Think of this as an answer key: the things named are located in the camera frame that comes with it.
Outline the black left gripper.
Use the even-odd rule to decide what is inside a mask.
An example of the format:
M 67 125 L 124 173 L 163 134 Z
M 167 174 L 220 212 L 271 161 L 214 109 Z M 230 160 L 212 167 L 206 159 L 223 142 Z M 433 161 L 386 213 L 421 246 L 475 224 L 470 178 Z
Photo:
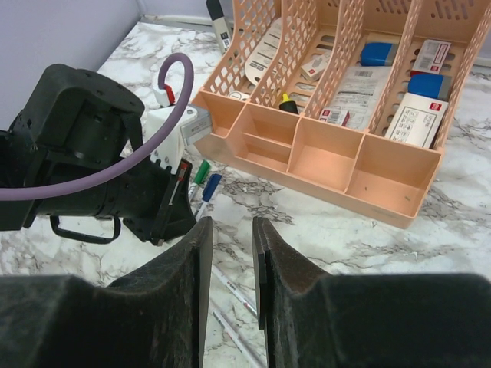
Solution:
M 153 245 L 162 245 L 164 242 L 183 236 L 196 224 L 188 197 L 192 168 L 191 162 L 181 159 L 176 174 L 170 175 L 170 181 L 151 228 Z

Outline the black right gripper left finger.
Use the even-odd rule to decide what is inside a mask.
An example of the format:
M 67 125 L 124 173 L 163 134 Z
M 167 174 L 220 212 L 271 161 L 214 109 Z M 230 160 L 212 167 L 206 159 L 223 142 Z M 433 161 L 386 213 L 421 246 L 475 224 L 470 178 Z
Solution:
M 106 287 L 73 275 L 1 279 L 3 367 L 200 367 L 213 222 Z

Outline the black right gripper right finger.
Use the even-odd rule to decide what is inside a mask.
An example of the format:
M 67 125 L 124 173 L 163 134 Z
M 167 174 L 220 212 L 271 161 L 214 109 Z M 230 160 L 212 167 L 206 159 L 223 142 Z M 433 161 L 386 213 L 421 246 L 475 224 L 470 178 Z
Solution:
M 476 274 L 333 275 L 252 222 L 270 367 L 488 367 L 490 282 Z

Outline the blue pen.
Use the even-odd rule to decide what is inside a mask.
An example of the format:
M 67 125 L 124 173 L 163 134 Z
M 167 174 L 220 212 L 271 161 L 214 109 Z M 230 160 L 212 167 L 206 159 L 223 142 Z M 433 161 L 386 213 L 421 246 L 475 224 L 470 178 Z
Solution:
M 218 173 L 214 173 L 209 177 L 209 180 L 205 185 L 205 188 L 202 193 L 201 205 L 195 214 L 195 219 L 197 221 L 199 221 L 200 218 L 203 216 L 203 213 L 205 212 L 211 198 L 213 197 L 213 194 L 216 191 L 221 179 L 222 179 L 222 175 Z

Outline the green capped white pen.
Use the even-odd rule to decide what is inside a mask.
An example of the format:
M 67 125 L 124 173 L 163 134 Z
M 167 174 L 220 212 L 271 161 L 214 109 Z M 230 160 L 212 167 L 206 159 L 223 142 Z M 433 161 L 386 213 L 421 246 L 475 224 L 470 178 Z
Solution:
M 199 169 L 194 177 L 193 182 L 189 185 L 188 197 L 192 201 L 195 197 L 198 188 L 204 183 L 206 176 L 210 170 L 210 164 L 208 161 L 203 160 L 199 166 Z

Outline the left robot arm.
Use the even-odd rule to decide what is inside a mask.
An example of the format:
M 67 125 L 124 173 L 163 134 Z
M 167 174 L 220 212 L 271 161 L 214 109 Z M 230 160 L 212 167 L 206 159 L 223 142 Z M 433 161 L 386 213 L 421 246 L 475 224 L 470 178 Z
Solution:
M 64 64 L 47 67 L 24 109 L 1 134 L 1 186 L 46 186 L 83 178 L 121 161 L 126 145 L 143 143 L 142 101 L 93 71 Z M 70 195 L 1 203 L 1 228 L 27 228 L 41 215 L 56 235 L 81 242 L 107 239 L 62 229 L 63 216 L 111 220 L 114 234 L 130 229 L 157 244 L 185 235 L 194 225 L 187 189 L 191 163 L 177 173 L 144 159 L 109 182 Z

